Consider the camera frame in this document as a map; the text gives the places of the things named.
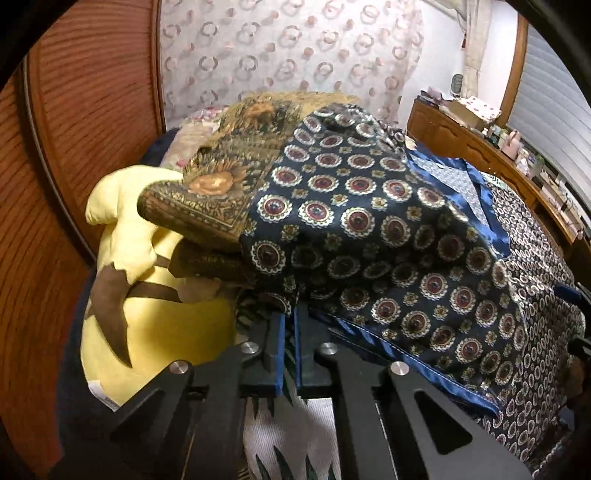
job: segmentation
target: silver bolt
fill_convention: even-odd
[[[409,370],[410,368],[404,362],[394,362],[392,365],[390,365],[390,371],[394,375],[400,375],[401,377],[406,375]]]
[[[168,368],[175,375],[182,375],[189,370],[189,364],[184,360],[177,360],[172,362]]]
[[[337,352],[338,347],[334,343],[326,342],[320,345],[319,350],[323,355],[334,355]]]
[[[244,342],[240,346],[242,353],[246,355],[253,355],[258,352],[259,346],[255,342]]]

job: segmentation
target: wooden wardrobe door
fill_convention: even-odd
[[[21,121],[21,89],[16,74],[0,91],[0,418],[18,454],[43,478],[61,456],[56,383],[74,305],[90,272],[59,208],[48,202],[35,145]]]
[[[31,49],[30,119],[55,194],[88,250],[86,201],[106,174],[136,163],[164,131],[158,0],[80,0]]]

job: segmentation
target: pillow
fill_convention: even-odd
[[[181,179],[175,171],[134,165],[104,177],[86,206],[87,222],[105,230],[80,356],[93,394],[111,406],[174,360],[209,362],[234,340],[239,286],[207,278],[195,263],[190,278],[175,275],[168,259],[181,236],[146,222],[135,207],[146,185]]]
[[[160,166],[183,171],[199,147],[219,128],[220,115],[226,108],[210,107],[188,116],[162,159]]]

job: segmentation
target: bottle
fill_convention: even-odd
[[[491,137],[490,137],[490,142],[492,145],[494,145],[495,147],[499,144],[499,133],[500,133],[500,128],[497,125],[493,125],[491,128]]]
[[[505,130],[501,131],[501,134],[499,136],[499,141],[497,142],[497,147],[499,147],[499,150],[503,149],[503,147],[507,143],[508,138],[509,138],[509,134]]]

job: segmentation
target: black fabric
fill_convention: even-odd
[[[164,154],[173,142],[178,128],[173,128],[158,137],[139,163],[158,167]],[[60,443],[63,451],[69,450],[80,440],[92,440],[100,432],[111,410],[94,397],[88,389],[88,383],[82,370],[80,360],[80,344],[82,341],[82,324],[88,303],[90,289],[95,279],[93,271],[86,281],[84,289],[76,304],[70,334],[66,343],[64,356],[61,360],[60,375],[57,381],[57,419]]]
[[[148,147],[148,151],[139,159],[140,165],[148,165],[150,167],[159,167],[164,154],[170,148],[174,137],[177,136],[178,128],[172,128],[165,134],[160,135],[153,144]]]

